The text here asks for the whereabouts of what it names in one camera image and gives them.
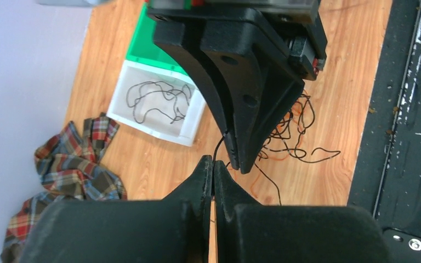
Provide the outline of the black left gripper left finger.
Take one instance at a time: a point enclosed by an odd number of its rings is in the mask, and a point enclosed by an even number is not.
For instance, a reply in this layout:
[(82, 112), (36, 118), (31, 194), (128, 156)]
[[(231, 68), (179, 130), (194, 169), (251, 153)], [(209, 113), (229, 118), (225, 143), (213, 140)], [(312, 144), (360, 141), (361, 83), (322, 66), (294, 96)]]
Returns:
[(57, 201), (30, 232), (21, 262), (207, 262), (212, 158), (151, 201)]

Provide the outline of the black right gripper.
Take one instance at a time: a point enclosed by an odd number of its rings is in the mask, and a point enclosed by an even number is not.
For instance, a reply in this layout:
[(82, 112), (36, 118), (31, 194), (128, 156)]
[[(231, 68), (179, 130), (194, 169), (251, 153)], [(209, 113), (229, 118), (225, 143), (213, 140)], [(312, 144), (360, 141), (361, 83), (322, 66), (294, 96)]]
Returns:
[(325, 66), (320, 3), (146, 2), (148, 16), (162, 20), (154, 44), (193, 80), (243, 174), (303, 90), (300, 78), (314, 81)]

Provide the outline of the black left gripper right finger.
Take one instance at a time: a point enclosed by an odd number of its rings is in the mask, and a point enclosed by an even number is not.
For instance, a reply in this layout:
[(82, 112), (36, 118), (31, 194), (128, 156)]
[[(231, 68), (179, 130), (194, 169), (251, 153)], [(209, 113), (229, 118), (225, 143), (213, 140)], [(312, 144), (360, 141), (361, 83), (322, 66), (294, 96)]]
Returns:
[(391, 262), (380, 229), (356, 207), (262, 205), (226, 170), (214, 174), (219, 262)]

